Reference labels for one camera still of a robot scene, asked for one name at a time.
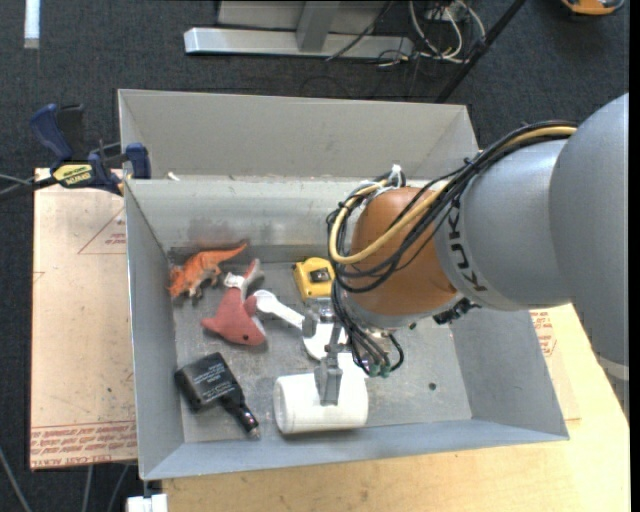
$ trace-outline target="black carpet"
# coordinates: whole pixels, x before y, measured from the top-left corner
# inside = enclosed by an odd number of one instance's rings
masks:
[[[489,28],[510,3],[474,6]],[[584,21],[559,0],[527,2],[447,102],[468,106],[481,147],[523,122],[583,121],[629,90],[629,4]],[[40,49],[25,50],[24,9],[24,0],[0,5],[0,173],[25,179],[52,162],[28,125],[47,103],[85,104],[94,136],[115,141],[119,88],[429,102],[455,70],[425,61],[380,71],[341,59],[188,57],[183,33],[213,24],[208,1],[43,0]],[[396,2],[377,31],[413,37],[408,26],[406,2]],[[0,202],[0,226],[0,446],[35,512],[80,510],[86,469],[28,469],[32,198]],[[89,510],[106,509],[121,471],[96,466]],[[121,496],[141,492],[132,469]],[[20,509],[0,471],[0,511]]]

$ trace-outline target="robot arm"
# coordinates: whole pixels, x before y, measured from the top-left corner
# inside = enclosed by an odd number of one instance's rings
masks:
[[[424,188],[392,172],[354,191],[329,219],[347,330],[388,335],[461,300],[573,303],[611,382],[628,390],[628,112],[627,94],[580,127],[509,134]]]

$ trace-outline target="metal stand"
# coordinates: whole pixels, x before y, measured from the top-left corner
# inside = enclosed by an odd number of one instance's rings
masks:
[[[507,9],[507,11],[491,28],[491,30],[489,30],[489,32],[487,32],[487,34],[483,38],[476,41],[476,43],[473,45],[473,48],[471,48],[469,57],[467,57],[464,64],[460,67],[455,76],[449,81],[447,85],[445,85],[442,92],[436,98],[435,103],[444,103],[445,101],[447,101],[449,96],[451,96],[451,93],[455,90],[456,87],[458,87],[458,85],[460,85],[460,82],[462,82],[464,77],[467,76],[473,66],[476,65],[476,62],[480,60],[480,57],[482,57],[487,52],[491,44],[496,40],[502,30],[507,26],[507,23],[511,21],[511,18],[516,15],[520,7],[522,7],[525,2],[526,0],[516,0],[515,2],[513,2],[513,4],[511,4],[511,7]]]
[[[187,54],[331,57],[352,44],[354,38],[359,37],[357,33],[330,33],[336,15],[341,11],[340,4],[341,2],[305,2],[295,31],[192,28],[184,34],[185,50]],[[410,54],[412,49],[413,43],[407,38],[364,36],[339,56],[377,59],[386,51],[397,50]]]

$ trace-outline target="cable bundle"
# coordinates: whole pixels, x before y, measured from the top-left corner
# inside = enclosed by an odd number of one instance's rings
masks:
[[[435,233],[447,218],[452,205],[461,200],[462,194],[469,183],[505,155],[543,140],[569,137],[576,129],[577,126],[574,123],[545,121],[514,130],[485,150],[478,152],[473,159],[465,160],[464,165],[452,173],[427,182],[392,220],[386,231],[357,254],[345,253],[345,239],[349,218],[356,208],[366,204],[376,195],[384,193],[385,189],[406,186],[406,179],[401,172],[393,170],[388,174],[377,177],[373,182],[363,183],[352,191],[345,201],[338,204],[338,208],[327,217],[329,261],[333,265],[336,275],[332,289],[332,302],[337,318],[345,327],[349,343],[352,346],[354,361],[358,366],[371,376],[378,374],[387,376],[400,367],[404,360],[404,354],[393,335],[384,333],[383,335],[390,339],[398,352],[398,360],[392,365],[388,354],[380,347],[379,343],[350,317],[349,312],[342,303],[341,293],[365,293],[374,290],[395,272],[411,264],[417,254],[433,239]],[[438,184],[442,184],[442,188],[421,199],[427,190]],[[415,224],[410,232],[390,256],[367,270],[357,267],[358,263],[378,251],[412,222]],[[433,227],[432,232],[422,242],[410,260],[400,265],[401,258],[409,248],[413,247],[416,241],[431,227]],[[353,280],[360,278],[375,279],[362,286],[352,284]],[[363,360],[363,354],[367,355],[367,362]]]

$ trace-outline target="cardboard sheet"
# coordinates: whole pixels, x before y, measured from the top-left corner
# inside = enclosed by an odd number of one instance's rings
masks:
[[[35,195],[32,469],[137,458],[124,200]]]

